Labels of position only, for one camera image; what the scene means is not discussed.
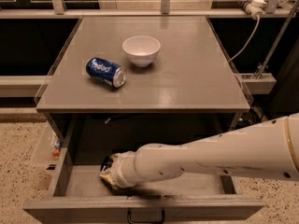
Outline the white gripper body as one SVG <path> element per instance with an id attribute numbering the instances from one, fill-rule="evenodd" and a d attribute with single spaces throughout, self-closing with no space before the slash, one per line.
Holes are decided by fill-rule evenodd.
<path id="1" fill-rule="evenodd" d="M 113 161 L 111 177 L 118 188 L 126 189 L 136 185 L 135 153 L 133 151 L 124 152 Z"/>

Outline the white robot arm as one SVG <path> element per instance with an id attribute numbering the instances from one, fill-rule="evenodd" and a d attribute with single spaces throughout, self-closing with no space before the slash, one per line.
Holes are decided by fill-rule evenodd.
<path id="1" fill-rule="evenodd" d="M 299 114 L 183 145 L 152 143 L 116 153 L 99 176 L 125 189 L 185 173 L 298 181 Z"/>

